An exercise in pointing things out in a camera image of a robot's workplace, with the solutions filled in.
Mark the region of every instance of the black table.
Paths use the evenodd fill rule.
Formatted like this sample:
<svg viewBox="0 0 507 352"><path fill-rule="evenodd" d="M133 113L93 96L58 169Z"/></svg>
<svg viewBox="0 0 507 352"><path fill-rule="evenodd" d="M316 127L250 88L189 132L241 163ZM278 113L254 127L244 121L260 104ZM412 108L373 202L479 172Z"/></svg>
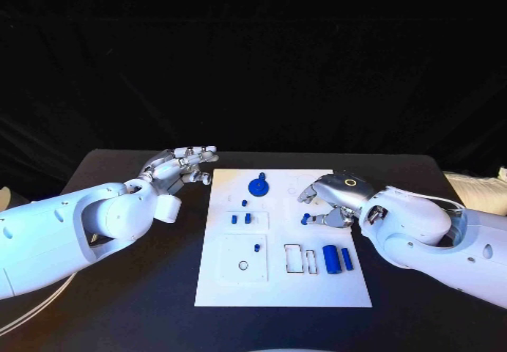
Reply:
<svg viewBox="0 0 507 352"><path fill-rule="evenodd" d="M64 193L126 182L153 154L93 151ZM204 169L215 167L346 169L376 188L389 184L460 200L434 159L424 155L227 152ZM186 185L178 194L183 205L176 223L155 221L134 245L81 271L47 310L0 337L2 351L506 350L506 310L425 274L392 266L356 225L372 309L195 307L209 192L202 184ZM59 285L0 301L2 325Z"/></svg>

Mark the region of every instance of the blue object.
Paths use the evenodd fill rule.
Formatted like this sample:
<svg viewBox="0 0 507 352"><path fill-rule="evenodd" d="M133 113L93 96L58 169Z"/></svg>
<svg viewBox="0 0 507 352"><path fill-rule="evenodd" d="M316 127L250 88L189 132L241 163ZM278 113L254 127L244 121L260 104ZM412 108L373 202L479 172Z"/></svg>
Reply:
<svg viewBox="0 0 507 352"><path fill-rule="evenodd" d="M307 214L303 215L303 219L301 219L301 224L303 225L307 225L309 218L310 218L310 214L307 213Z"/></svg>
<svg viewBox="0 0 507 352"><path fill-rule="evenodd" d="M343 261L346 262L348 270L355 270L355 267L352 266L352 261L350 261L350 255L349 255L349 249L348 248L342 248L342 255L343 255Z"/></svg>
<svg viewBox="0 0 507 352"><path fill-rule="evenodd" d="M339 250L333 244L323 247L325 260L326 260L326 269L329 274L342 273L342 265L339 259Z"/></svg>
<svg viewBox="0 0 507 352"><path fill-rule="evenodd" d="M248 190L252 193L252 196L261 197L265 196L270 192L270 185L267 182L267 174L260 173L260 178L254 179L248 184Z"/></svg>

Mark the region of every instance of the white platform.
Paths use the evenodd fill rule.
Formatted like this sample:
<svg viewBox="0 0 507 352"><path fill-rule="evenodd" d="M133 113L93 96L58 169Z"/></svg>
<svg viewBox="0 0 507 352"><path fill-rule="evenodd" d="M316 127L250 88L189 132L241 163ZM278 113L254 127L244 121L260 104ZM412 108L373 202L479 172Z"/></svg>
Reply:
<svg viewBox="0 0 507 352"><path fill-rule="evenodd" d="M270 192L254 197L251 180L267 174ZM301 225L304 213L329 213L320 200L296 199L316 179L332 170L216 169L209 201L196 306L206 307L372 307L350 230ZM252 222L245 224L245 213ZM232 224L238 215L238 224ZM301 245L303 274L287 273L286 244ZM349 248L355 270L326 270L323 247ZM316 251L317 275L309 274L306 251Z"/></svg>

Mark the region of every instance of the white cable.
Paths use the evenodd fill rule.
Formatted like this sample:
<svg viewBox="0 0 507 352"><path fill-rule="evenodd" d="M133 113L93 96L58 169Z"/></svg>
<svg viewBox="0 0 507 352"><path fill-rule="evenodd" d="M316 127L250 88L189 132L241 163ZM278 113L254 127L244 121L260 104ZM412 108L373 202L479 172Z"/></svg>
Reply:
<svg viewBox="0 0 507 352"><path fill-rule="evenodd" d="M441 201L444 201L444 202L451 203L458 209L466 209L466 206L461 205L461 204L460 204L458 202L456 202L454 200L448 200L448 199L440 198L440 197L427 196L425 194L420 194L420 193L414 193L414 192L405 191L405 190L402 190L402 189L399 189L399 188L397 188L397 187L394 187L394 186L388 186L386 188L395 190L395 191L399 192L399 193L409 194L411 196L415 196L415 197L420 197L420 198L441 200Z"/></svg>
<svg viewBox="0 0 507 352"><path fill-rule="evenodd" d="M26 323L26 321L29 321L41 313L41 311L49 306L49 303L61 295L64 289L70 286L70 283L75 276L77 273L70 276L62 286L57 289L54 294L45 299L45 301L22 317L19 317L12 323L9 323L0 328L0 336L5 335L9 331L15 330L22 324Z"/></svg>

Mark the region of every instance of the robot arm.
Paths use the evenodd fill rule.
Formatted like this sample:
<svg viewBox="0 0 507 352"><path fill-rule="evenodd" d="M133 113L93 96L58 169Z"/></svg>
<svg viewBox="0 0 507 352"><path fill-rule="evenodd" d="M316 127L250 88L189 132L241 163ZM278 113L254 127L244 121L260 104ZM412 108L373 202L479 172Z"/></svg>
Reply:
<svg viewBox="0 0 507 352"><path fill-rule="evenodd" d="M0 299L64 279L130 246L153 219L173 223L175 193L185 183L211 183L199 163L218 160L215 147L165 150L126 183L107 183L0 213ZM94 245L91 235L107 242Z"/></svg>
<svg viewBox="0 0 507 352"><path fill-rule="evenodd" d="M453 288L507 308L505 216L464 209L447 199L395 187L376 193L365 180L343 172L317 179L299 201L310 203L314 197L323 198L333 210L312 216L309 224L349 227L356 217L363 235L388 262L420 270ZM457 209L444 210L430 199L447 201Z"/></svg>

